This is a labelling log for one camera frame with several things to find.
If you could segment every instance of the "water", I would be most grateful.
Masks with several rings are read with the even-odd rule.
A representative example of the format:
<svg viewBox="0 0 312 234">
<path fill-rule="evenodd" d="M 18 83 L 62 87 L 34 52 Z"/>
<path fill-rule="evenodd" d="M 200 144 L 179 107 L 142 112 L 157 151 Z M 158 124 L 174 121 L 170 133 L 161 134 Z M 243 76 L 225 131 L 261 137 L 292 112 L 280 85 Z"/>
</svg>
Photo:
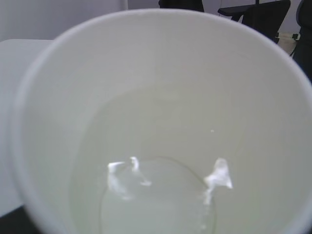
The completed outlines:
<svg viewBox="0 0 312 234">
<path fill-rule="evenodd" d="M 203 179 L 218 157 L 233 154 L 243 129 L 239 111 L 220 89 L 153 86 L 103 106 L 81 143 L 69 189 L 81 233 L 214 233 L 218 204 L 203 204 Z M 145 179 L 133 175 L 134 156 Z M 112 162 L 122 162 L 121 196 L 107 183 Z M 150 186 L 142 184 L 146 180 Z"/>
</svg>

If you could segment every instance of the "chair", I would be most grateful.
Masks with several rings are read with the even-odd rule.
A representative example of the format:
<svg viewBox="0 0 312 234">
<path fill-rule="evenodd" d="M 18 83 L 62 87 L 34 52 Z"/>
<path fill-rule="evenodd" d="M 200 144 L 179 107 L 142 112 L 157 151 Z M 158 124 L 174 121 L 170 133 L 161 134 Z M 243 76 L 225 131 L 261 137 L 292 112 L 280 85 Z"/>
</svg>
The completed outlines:
<svg viewBox="0 0 312 234">
<path fill-rule="evenodd" d="M 274 42 L 275 38 L 291 5 L 290 0 L 271 1 L 261 4 L 220 8 L 218 13 L 232 16 L 232 20 L 239 21 L 246 26 L 267 36 Z"/>
<path fill-rule="evenodd" d="M 312 82 L 312 0 L 302 0 L 296 14 L 301 27 L 293 59 Z"/>
</svg>

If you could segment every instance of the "white wall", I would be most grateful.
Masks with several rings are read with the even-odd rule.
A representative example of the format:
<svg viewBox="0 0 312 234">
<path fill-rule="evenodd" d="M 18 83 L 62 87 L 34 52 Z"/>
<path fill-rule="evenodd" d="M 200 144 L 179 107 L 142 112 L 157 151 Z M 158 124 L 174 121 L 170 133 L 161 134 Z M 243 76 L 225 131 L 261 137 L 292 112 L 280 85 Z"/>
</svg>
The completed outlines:
<svg viewBox="0 0 312 234">
<path fill-rule="evenodd" d="M 0 41 L 53 39 L 85 20 L 119 10 L 123 0 L 0 0 Z"/>
<path fill-rule="evenodd" d="M 128 0 L 129 9 L 139 8 L 155 8 L 158 7 L 158 0 Z M 220 7 L 239 6 L 254 4 L 254 0 L 202 0 L 205 11 L 211 14 L 217 14 Z M 260 2 L 268 2 L 273 0 L 260 0 Z M 280 32 L 297 33 L 299 26 L 296 22 L 296 11 L 301 0 L 292 0 L 289 12 L 280 28 Z"/>
</svg>

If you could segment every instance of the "table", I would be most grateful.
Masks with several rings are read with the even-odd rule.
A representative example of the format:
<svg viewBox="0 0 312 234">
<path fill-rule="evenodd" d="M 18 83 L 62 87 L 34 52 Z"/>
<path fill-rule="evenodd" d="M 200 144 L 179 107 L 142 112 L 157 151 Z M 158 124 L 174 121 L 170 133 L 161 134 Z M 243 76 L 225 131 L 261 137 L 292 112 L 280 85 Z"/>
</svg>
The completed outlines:
<svg viewBox="0 0 312 234">
<path fill-rule="evenodd" d="M 0 42 L 0 217 L 22 205 L 8 165 L 9 110 L 23 74 L 50 43 L 26 39 Z"/>
</svg>

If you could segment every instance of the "dark surface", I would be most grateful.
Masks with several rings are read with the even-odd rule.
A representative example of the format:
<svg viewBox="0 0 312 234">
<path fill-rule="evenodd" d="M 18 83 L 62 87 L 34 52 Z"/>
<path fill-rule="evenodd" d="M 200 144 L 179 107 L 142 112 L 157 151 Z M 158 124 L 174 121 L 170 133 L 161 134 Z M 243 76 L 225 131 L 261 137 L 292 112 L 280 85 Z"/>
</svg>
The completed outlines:
<svg viewBox="0 0 312 234">
<path fill-rule="evenodd" d="M 159 0 L 158 5 L 160 8 L 204 12 L 204 6 L 201 0 Z"/>
<path fill-rule="evenodd" d="M 0 218 L 0 234 L 41 234 L 23 207 Z"/>
<path fill-rule="evenodd" d="M 290 0 L 271 1 L 253 5 L 244 13 L 242 24 L 277 42 L 275 36 L 290 6 Z"/>
<path fill-rule="evenodd" d="M 251 6 L 253 5 L 224 7 L 220 8 L 218 10 L 218 13 L 220 13 L 223 16 L 236 16 L 236 15 L 242 16 L 244 12 L 247 11 L 247 9 L 250 8 Z"/>
<path fill-rule="evenodd" d="M 296 45 L 293 59 L 312 82 L 312 0 L 301 1 L 296 17 L 301 26 L 301 37 Z"/>
</svg>

